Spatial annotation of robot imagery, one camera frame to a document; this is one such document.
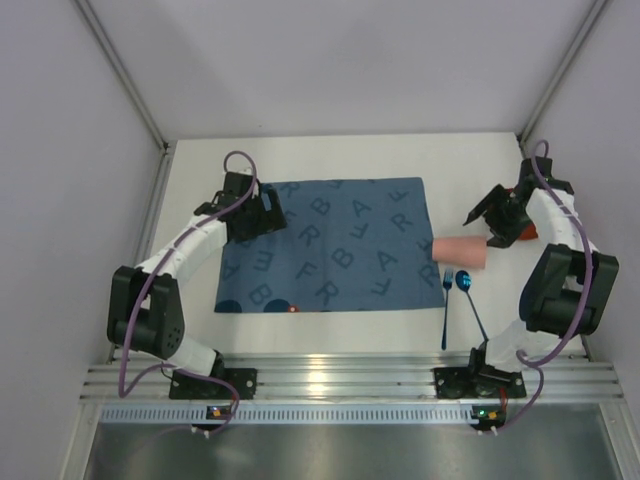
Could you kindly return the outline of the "red plastic plate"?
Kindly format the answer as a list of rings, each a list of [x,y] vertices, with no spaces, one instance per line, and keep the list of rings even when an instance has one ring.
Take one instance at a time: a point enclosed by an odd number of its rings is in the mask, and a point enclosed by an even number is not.
[[[505,213],[507,217],[508,238],[513,241],[528,241],[538,237],[533,221],[526,213],[530,195],[517,191],[515,187],[507,189],[507,206]]]

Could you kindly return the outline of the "pink plastic cup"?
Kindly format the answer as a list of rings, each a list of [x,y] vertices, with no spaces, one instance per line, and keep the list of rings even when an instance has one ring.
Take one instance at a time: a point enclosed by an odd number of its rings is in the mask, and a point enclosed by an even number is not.
[[[446,265],[484,269],[487,250],[487,240],[482,236],[441,237],[432,243],[432,258]]]

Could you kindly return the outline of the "blue letter-print placemat cloth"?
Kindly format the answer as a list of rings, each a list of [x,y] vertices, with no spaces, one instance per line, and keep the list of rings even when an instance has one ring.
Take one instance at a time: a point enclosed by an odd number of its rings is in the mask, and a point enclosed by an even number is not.
[[[443,307],[422,179],[309,180],[273,187],[287,225],[225,246],[215,312]]]

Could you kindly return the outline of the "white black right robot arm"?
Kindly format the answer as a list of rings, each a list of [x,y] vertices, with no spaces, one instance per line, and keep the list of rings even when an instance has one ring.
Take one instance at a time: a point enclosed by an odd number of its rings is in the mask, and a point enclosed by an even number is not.
[[[541,366],[574,337],[593,334],[619,271],[617,258],[589,240],[573,187],[553,177],[552,164],[541,156],[523,160],[516,186],[496,185],[466,218],[485,221],[490,247],[510,247],[529,227],[544,246],[521,292],[517,320],[482,344],[486,364],[497,370]]]

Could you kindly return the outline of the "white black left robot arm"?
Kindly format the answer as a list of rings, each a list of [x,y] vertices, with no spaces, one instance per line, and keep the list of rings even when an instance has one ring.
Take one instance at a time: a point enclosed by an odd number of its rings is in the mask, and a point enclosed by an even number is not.
[[[229,242],[242,243],[287,226],[276,189],[248,172],[229,172],[214,198],[155,255],[112,278],[108,339],[196,375],[211,376],[220,354],[186,333],[179,288]]]

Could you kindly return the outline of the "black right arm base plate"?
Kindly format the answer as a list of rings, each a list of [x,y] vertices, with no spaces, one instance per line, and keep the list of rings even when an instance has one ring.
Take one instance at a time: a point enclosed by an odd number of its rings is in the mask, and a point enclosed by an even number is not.
[[[473,348],[465,366],[438,367],[433,371],[436,397],[445,400],[525,398],[526,387],[519,372],[499,370],[485,360],[485,352]]]

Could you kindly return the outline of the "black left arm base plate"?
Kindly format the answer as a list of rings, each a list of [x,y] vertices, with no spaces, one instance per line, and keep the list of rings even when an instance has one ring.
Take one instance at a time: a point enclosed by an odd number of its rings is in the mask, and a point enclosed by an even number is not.
[[[235,388],[241,400],[251,400],[256,392],[257,376],[258,371],[254,368],[227,368],[222,380]],[[225,386],[174,372],[169,398],[172,400],[230,400],[232,392]]]

